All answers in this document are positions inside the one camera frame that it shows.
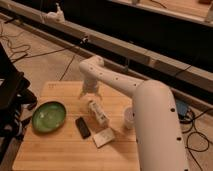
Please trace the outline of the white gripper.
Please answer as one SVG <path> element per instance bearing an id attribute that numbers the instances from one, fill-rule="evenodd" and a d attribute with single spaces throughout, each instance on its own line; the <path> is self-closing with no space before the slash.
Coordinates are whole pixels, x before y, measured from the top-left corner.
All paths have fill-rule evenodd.
<path id="1" fill-rule="evenodd" d="M 82 85 L 82 92 L 79 94 L 78 99 L 83 98 L 87 93 L 93 93 L 99 100 L 102 101 L 102 96 L 100 94 L 96 94 L 98 91 L 98 81 L 92 77 L 85 77 Z"/>

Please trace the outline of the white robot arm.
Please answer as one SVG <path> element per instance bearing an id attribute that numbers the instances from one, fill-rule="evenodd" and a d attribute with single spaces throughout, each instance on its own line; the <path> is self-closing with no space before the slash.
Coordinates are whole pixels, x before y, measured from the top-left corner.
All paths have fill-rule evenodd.
<path id="1" fill-rule="evenodd" d="M 140 171 L 190 171 L 171 89 L 158 80 L 143 80 L 104 67 L 95 55 L 79 63 L 82 92 L 96 93 L 101 81 L 132 99 Z"/>

